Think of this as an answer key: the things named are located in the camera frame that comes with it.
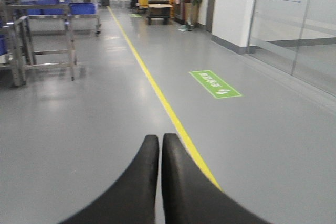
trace door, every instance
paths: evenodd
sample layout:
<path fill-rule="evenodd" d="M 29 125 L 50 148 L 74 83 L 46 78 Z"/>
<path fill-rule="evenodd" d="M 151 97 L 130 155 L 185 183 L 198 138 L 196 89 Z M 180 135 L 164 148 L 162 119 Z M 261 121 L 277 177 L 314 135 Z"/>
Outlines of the door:
<path fill-rule="evenodd" d="M 212 21 L 214 17 L 215 0 L 208 0 L 208 9 L 206 12 L 206 30 L 212 32 Z"/>

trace gray floor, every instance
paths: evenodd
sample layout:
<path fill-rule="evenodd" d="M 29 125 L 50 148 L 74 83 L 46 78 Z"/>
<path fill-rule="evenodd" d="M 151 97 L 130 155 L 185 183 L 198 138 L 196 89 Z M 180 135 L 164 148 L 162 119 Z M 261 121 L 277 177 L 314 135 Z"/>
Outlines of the gray floor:
<path fill-rule="evenodd" d="M 199 29 L 148 26 L 126 5 L 111 2 L 224 191 L 274 224 L 336 223 L 336 99 Z M 60 222 L 118 178 L 146 134 L 176 132 L 107 9 L 101 19 L 100 37 L 76 33 L 75 81 L 69 70 L 32 71 L 27 86 L 12 88 L 0 72 L 2 224 Z M 195 70 L 212 70 L 243 96 L 214 99 Z"/>

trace plant pot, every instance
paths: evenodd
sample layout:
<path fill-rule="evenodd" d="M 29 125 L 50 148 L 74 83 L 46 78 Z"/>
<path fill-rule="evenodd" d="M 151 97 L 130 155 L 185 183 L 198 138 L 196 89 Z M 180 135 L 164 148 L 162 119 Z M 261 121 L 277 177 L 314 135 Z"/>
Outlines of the plant pot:
<path fill-rule="evenodd" d="M 184 3 L 185 4 L 185 23 L 189 23 L 190 25 L 195 26 L 198 21 L 198 5 L 192 5 L 191 3 Z"/>

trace flat cart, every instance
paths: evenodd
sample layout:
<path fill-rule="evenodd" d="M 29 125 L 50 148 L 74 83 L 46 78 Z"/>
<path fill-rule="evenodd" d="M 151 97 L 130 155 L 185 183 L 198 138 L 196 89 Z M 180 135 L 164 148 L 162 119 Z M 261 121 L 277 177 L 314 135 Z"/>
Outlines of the flat cart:
<path fill-rule="evenodd" d="M 172 8 L 172 5 L 170 4 L 148 4 L 148 24 L 151 24 L 152 18 L 163 18 L 163 24 L 168 24 L 168 19 L 170 17 L 170 8 Z"/>
<path fill-rule="evenodd" d="M 148 0 L 148 24 L 151 24 L 152 18 L 163 18 L 163 24 L 168 24 L 171 8 L 169 0 Z"/>

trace mop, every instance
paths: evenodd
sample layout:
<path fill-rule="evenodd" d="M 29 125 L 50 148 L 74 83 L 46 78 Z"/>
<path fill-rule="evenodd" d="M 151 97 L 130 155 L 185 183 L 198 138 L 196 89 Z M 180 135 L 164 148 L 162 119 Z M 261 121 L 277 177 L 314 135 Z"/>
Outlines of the mop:
<path fill-rule="evenodd" d="M 192 15 L 192 9 L 193 9 L 193 1 L 194 0 L 190 0 L 190 2 L 191 2 L 191 10 L 189 12 L 189 16 L 187 18 L 186 24 L 184 24 L 183 26 L 181 26 L 179 28 L 180 31 L 191 31 L 194 28 L 194 26 L 191 25 L 191 15 Z"/>

